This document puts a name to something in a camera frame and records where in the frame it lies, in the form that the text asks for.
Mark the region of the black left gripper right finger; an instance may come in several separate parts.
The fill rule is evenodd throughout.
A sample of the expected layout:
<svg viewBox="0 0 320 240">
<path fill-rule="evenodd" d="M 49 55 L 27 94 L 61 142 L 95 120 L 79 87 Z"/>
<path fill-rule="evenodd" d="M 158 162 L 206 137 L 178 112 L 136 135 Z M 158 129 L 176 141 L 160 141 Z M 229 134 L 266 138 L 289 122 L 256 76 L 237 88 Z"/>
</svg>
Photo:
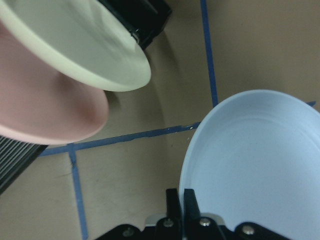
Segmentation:
<svg viewBox="0 0 320 240">
<path fill-rule="evenodd" d="M 193 189 L 186 188 L 183 194 L 184 233 L 188 240 L 202 240 L 208 220 L 201 216 L 196 194 Z"/>
</svg>

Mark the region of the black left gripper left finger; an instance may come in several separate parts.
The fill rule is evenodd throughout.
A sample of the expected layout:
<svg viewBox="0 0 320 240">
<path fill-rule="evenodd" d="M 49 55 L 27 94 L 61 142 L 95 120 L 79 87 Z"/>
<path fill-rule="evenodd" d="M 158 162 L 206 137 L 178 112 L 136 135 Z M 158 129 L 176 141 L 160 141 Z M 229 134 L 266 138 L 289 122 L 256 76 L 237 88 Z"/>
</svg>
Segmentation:
<svg viewBox="0 0 320 240">
<path fill-rule="evenodd" d="M 176 188 L 166 190 L 166 218 L 165 229 L 168 231 L 169 240 L 181 240 L 182 233 L 182 211 Z"/>
</svg>

